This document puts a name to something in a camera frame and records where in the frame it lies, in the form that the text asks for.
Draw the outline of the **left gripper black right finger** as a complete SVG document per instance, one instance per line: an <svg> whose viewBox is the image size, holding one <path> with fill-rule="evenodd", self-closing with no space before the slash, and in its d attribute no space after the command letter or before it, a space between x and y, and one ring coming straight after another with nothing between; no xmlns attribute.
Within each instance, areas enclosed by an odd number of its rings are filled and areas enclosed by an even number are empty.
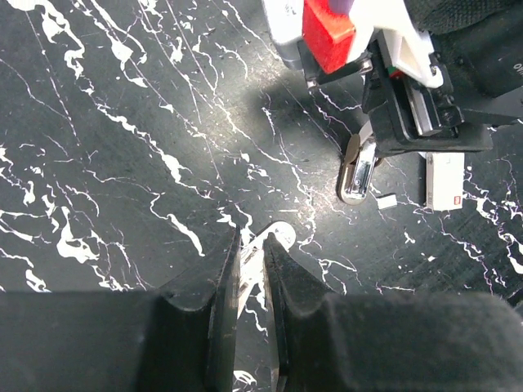
<svg viewBox="0 0 523 392"><path fill-rule="evenodd" d="M484 293L343 295L263 244L275 391L519 391L522 319Z"/></svg>

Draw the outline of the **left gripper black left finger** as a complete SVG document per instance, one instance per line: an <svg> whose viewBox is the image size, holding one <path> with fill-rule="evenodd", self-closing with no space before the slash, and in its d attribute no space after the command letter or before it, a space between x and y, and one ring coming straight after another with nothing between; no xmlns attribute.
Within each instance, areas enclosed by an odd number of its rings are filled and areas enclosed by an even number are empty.
<svg viewBox="0 0 523 392"><path fill-rule="evenodd" d="M231 390L240 243L155 290L2 294L2 390Z"/></svg>

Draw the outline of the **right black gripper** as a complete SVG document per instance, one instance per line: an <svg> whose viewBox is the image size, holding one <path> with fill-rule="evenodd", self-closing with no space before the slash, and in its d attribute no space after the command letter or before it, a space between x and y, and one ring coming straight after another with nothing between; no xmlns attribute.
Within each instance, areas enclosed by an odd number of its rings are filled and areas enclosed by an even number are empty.
<svg viewBox="0 0 523 392"><path fill-rule="evenodd" d="M385 40L369 45L373 69L365 77L362 110L379 154L480 152L493 141L485 124L468 122L454 103L448 75L436 89L386 66Z"/></svg>

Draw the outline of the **grey staple strip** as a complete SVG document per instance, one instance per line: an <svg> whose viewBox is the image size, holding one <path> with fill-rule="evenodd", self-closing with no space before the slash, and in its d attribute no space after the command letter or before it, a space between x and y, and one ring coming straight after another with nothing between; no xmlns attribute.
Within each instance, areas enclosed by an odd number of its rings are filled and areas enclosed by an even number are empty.
<svg viewBox="0 0 523 392"><path fill-rule="evenodd" d="M397 198L394 194L383 195L376 198L378 209L384 210L397 206Z"/></svg>

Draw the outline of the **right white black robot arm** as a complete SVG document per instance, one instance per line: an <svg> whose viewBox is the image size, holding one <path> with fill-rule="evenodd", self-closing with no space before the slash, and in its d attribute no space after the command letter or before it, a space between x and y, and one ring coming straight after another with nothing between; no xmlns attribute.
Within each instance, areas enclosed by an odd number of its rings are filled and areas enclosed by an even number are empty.
<svg viewBox="0 0 523 392"><path fill-rule="evenodd" d="M492 147L489 127L522 118L522 3L407 1L412 25L428 39L429 88L392 63L382 31L371 41L364 85L379 158L408 152L477 152Z"/></svg>

